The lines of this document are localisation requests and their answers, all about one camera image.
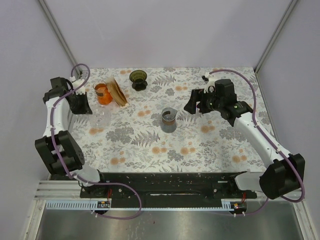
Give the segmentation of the glass coffee carafe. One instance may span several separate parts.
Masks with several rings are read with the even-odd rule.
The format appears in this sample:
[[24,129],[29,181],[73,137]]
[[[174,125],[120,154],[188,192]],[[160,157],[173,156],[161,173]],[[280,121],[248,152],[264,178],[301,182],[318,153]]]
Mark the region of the glass coffee carafe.
[[166,107],[161,112],[161,129],[165,133],[173,133],[177,128],[176,116],[178,111],[171,107]]

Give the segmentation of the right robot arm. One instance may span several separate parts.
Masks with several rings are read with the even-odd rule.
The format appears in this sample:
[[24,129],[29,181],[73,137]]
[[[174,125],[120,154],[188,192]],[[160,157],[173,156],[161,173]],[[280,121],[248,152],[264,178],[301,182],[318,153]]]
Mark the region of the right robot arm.
[[271,200],[303,188],[305,160],[281,146],[254,119],[253,109],[239,101],[230,79],[209,81],[205,88],[193,89],[183,108],[190,114],[217,111],[238,132],[246,137],[260,156],[265,172],[236,174],[228,184],[228,194],[239,198],[245,191],[262,192]]

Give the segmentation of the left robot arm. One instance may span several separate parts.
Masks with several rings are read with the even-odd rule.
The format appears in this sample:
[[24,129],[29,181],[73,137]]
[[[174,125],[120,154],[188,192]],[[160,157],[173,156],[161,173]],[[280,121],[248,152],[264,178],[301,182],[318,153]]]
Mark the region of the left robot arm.
[[86,80],[56,77],[50,80],[51,89],[44,94],[47,109],[43,136],[35,140],[35,149],[51,175],[67,176],[91,186],[98,198],[107,195],[109,186],[101,181],[100,172],[90,167],[82,149],[70,133],[74,115],[91,115]]

